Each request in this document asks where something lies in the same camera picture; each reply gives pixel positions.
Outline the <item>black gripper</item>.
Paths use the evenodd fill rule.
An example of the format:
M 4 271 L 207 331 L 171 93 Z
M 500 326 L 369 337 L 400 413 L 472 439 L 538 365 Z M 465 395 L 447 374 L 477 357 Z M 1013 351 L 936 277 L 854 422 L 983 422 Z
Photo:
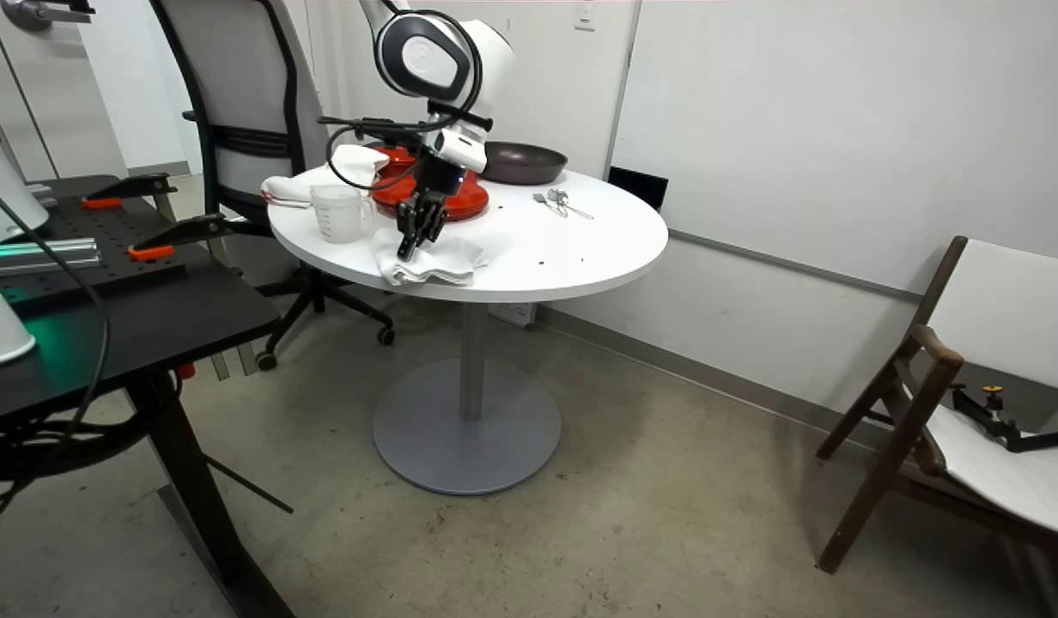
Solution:
M 400 262 L 414 252 L 414 240 L 420 240 L 420 246 L 438 240 L 441 221 L 447 221 L 441 196 L 452 192 L 461 168 L 441 162 L 441 157 L 421 155 L 420 165 L 414 165 L 414 180 L 420 180 L 420 196 L 411 196 L 398 210 L 400 240 L 398 240 L 396 253 Z

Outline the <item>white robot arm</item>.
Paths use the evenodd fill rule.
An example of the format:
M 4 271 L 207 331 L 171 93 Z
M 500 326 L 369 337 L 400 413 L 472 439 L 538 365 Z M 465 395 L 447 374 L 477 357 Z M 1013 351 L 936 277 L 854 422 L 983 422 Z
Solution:
M 421 99 L 421 121 L 388 121 L 377 136 L 411 157 L 414 190 L 398 202 L 398 258 L 411 258 L 447 223 L 447 202 L 486 165 L 498 85 L 511 60 L 508 40 L 484 20 L 441 10 L 359 0 L 382 83 Z

